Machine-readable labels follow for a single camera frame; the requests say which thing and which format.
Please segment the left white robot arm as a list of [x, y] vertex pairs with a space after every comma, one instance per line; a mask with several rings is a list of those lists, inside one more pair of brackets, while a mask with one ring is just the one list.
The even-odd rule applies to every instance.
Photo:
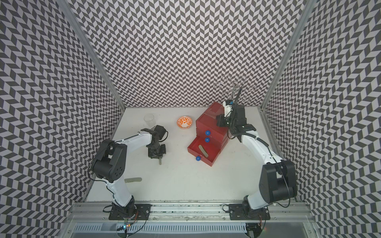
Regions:
[[163, 142], [167, 136], [168, 132], [163, 126], [155, 126], [152, 129], [142, 129], [136, 135], [126, 139], [119, 141], [106, 139], [101, 143], [91, 162], [90, 170], [106, 183], [106, 187], [113, 195], [115, 205], [126, 208], [133, 200], [123, 178], [127, 155], [141, 147], [146, 147], [149, 158], [161, 160], [166, 154], [166, 146]]

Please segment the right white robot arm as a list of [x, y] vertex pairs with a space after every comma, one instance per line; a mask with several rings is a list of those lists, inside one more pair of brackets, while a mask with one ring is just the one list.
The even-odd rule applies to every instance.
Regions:
[[297, 195], [295, 164], [277, 155], [247, 123], [245, 107], [231, 100], [223, 102], [224, 113], [216, 117], [217, 126], [228, 129], [229, 138], [237, 138], [262, 166], [259, 190], [244, 198], [248, 209], [256, 210]]

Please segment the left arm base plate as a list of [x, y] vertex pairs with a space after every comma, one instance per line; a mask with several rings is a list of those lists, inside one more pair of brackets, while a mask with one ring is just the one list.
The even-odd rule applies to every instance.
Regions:
[[125, 219], [130, 219], [133, 221], [147, 220], [149, 218], [151, 208], [151, 204], [134, 204], [121, 207], [112, 203], [108, 219], [112, 221]]

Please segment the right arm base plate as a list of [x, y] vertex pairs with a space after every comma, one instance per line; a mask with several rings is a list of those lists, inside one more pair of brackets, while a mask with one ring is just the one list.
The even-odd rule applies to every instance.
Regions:
[[252, 209], [245, 204], [228, 204], [230, 220], [270, 220], [267, 208]]

